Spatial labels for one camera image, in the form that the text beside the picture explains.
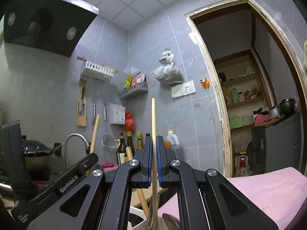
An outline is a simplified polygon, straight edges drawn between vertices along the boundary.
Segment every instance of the metal strainer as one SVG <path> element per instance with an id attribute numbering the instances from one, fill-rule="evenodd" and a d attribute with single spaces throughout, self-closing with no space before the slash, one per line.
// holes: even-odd
<path id="1" fill-rule="evenodd" d="M 107 133 L 106 105 L 104 105 L 104 123 L 106 126 L 106 134 L 102 137 L 102 145 L 106 151 L 110 153 L 116 153 L 118 149 L 117 143 L 115 142 L 115 139 Z"/>

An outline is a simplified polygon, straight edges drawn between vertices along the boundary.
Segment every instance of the white switch plate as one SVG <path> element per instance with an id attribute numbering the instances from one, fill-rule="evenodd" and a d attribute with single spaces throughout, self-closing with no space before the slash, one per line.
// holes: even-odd
<path id="1" fill-rule="evenodd" d="M 182 84 L 175 85 L 171 88 L 172 90 L 172 98 L 179 98 L 182 97 L 183 94 L 183 89 L 182 89 Z"/>
<path id="2" fill-rule="evenodd" d="M 182 88 L 184 95 L 189 95 L 196 92 L 193 80 L 183 83 Z"/>

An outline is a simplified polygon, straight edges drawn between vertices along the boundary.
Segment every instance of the silver screw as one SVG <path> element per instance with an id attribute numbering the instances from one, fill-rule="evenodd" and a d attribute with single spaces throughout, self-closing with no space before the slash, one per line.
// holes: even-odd
<path id="1" fill-rule="evenodd" d="M 171 161 L 171 165 L 173 166 L 178 166 L 180 164 L 180 161 L 179 160 L 173 160 Z"/>
<path id="2" fill-rule="evenodd" d="M 130 164 L 131 166 L 136 166 L 136 165 L 139 164 L 139 161 L 136 160 L 136 159 L 132 159 L 132 160 L 129 161 L 129 164 Z"/>
<path id="3" fill-rule="evenodd" d="M 101 176 L 102 175 L 102 171 L 101 170 L 94 170 L 93 172 L 92 172 L 92 175 L 93 176 Z"/>
<path id="4" fill-rule="evenodd" d="M 208 173 L 208 175 L 210 175 L 210 176 L 216 176 L 216 174 L 217 174 L 216 170 L 214 170 L 214 169 L 208 170 L 207 173 Z"/>

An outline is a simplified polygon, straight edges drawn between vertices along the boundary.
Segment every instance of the gray plastic basket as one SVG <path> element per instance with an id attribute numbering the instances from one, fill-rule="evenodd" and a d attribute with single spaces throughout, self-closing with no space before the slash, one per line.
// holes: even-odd
<path id="1" fill-rule="evenodd" d="M 148 92 L 147 82 L 137 83 L 119 93 L 119 98 L 131 98 L 138 94 Z"/>

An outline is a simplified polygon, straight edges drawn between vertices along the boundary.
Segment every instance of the white plastic basket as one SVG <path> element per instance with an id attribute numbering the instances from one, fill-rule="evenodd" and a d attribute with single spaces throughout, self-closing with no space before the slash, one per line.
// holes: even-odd
<path id="1" fill-rule="evenodd" d="M 113 77 L 114 70 L 105 66 L 97 65 L 90 61 L 84 61 L 81 68 L 81 75 L 106 81 Z"/>

